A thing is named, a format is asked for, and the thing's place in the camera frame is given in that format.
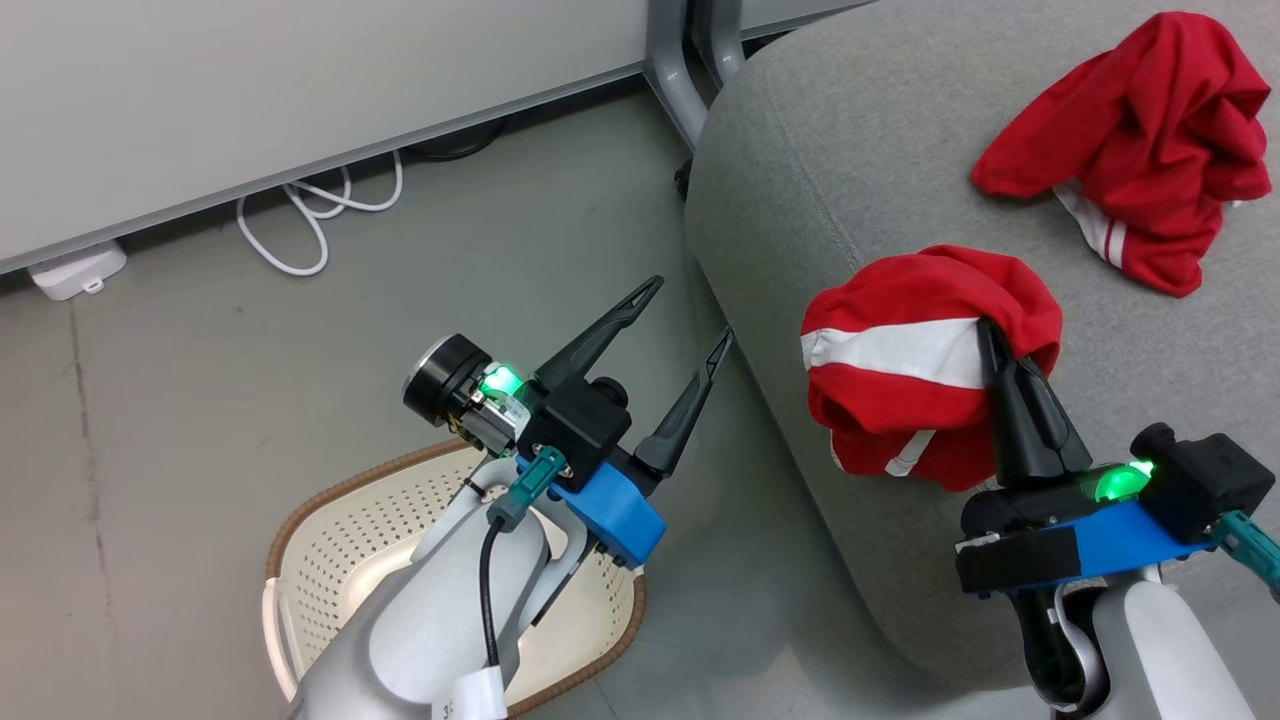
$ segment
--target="basket rim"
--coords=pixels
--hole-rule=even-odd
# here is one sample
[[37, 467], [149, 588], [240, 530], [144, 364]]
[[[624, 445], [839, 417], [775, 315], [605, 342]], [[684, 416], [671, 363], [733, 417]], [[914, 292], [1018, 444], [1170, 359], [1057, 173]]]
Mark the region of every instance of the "basket rim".
[[[376, 483], [378, 480], [399, 473], [413, 465], [425, 462], [428, 460], [434, 460], [442, 455], [448, 455], [451, 452], [457, 452], [460, 450], [470, 450], [471, 443], [463, 439], [448, 439], [445, 442], [433, 445], [430, 447], [424, 447], [415, 452], [407, 455], [401, 455], [399, 457], [383, 462], [376, 468], [370, 468], [358, 475], [355, 475], [347, 480], [343, 480], [329, 489], [321, 491], [312, 496], [310, 500], [303, 502], [297, 510], [294, 510], [289, 518], [280, 525], [279, 532], [275, 533], [275, 539], [271, 542], [271, 550], [266, 555], [266, 579], [273, 580], [280, 577], [280, 566], [284, 564], [284, 548], [289, 544], [293, 538], [293, 533], [297, 532], [302, 523], [306, 521], [316, 510], [320, 507], [338, 500], [344, 495], [356, 492], [357, 489]], [[640, 632], [640, 624], [644, 621], [645, 606], [648, 605], [648, 584], [645, 583], [644, 574], [636, 574], [634, 580], [634, 600], [631, 603], [631, 618], [627, 621], [626, 629], [618, 635], [617, 642], [609, 647], [600, 657], [596, 657], [590, 664], [588, 664], [581, 670], [571, 673], [559, 682], [541, 691], [529, 696], [527, 698], [511, 706], [509, 714], [512, 717], [524, 715], [535, 707], [547, 705], [552, 700], [567, 693], [568, 691], [581, 685], [582, 683], [590, 680], [598, 675], [602, 670], [613, 665], [613, 662], [622, 656], [631, 643], [635, 641], [636, 634]]]

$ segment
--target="camera lens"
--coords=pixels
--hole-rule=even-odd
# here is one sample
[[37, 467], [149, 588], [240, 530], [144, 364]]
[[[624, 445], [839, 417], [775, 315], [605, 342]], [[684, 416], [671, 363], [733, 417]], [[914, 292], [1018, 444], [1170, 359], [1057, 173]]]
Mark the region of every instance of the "camera lens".
[[404, 405], [436, 428], [461, 418], [467, 398], [493, 359], [461, 334], [431, 346], [404, 380]]

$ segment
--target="concrete floor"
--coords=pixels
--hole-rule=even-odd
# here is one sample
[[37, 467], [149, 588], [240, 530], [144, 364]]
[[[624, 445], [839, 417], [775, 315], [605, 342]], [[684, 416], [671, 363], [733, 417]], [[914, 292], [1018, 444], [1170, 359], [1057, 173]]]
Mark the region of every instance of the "concrete floor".
[[[259, 619], [271, 538], [315, 492], [444, 439], [398, 397], [444, 333], [527, 369], [666, 275], [598, 368], [631, 391], [634, 443], [722, 325], [681, 240], [682, 159], [657, 104], [623, 95], [410, 165], [394, 209], [325, 224], [312, 279], [271, 269], [221, 208], [132, 238], [100, 295], [56, 304], [10, 282], [0, 715], [275, 716]], [[251, 223], [311, 261], [292, 208]], [[669, 530], [637, 641], [536, 717], [1043, 716], [1029, 691], [952, 697], [886, 647], [739, 357], [654, 500]]]

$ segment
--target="green light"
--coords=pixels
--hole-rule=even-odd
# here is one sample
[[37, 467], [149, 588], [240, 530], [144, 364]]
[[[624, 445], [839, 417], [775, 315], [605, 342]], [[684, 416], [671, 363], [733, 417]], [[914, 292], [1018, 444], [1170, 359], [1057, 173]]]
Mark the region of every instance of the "green light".
[[1151, 482], [1151, 471], [1155, 465], [1135, 460], [1128, 465], [1121, 465], [1098, 479], [1098, 487], [1093, 491], [1093, 500], [1125, 500], [1142, 492]]
[[493, 392], [500, 392], [504, 395], [516, 395], [520, 386], [525, 384], [525, 380], [520, 379], [511, 368], [506, 365], [498, 365], [492, 373], [485, 375], [485, 379], [480, 382], [480, 392], [485, 395]]

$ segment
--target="gray ottoman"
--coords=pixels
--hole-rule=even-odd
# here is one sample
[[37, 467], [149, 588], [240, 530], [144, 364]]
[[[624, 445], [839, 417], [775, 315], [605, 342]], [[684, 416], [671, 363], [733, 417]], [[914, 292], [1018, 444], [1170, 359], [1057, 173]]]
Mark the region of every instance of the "gray ottoman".
[[[1280, 82], [1280, 5], [1188, 0]], [[965, 497], [913, 479], [850, 477], [805, 407], [800, 319], [819, 291], [886, 255], [954, 243], [1016, 255], [1062, 304], [1053, 384], [1098, 460], [1164, 420], [1226, 432], [1280, 468], [1280, 201], [1228, 210], [1185, 300], [1103, 264], [1057, 200], [993, 201], [974, 161], [1036, 95], [1114, 47], [1160, 0], [882, 0], [819, 22], [749, 61], [699, 141], [687, 236], [849, 571], [884, 634], [948, 685], [1025, 683], [1004, 600], [959, 592]], [[1280, 97], [1262, 122], [1272, 133]], [[1271, 167], [1276, 154], [1272, 152]], [[1280, 498], [1260, 512], [1280, 528]], [[1166, 568], [1197, 612], [1263, 589], [1220, 553]]]

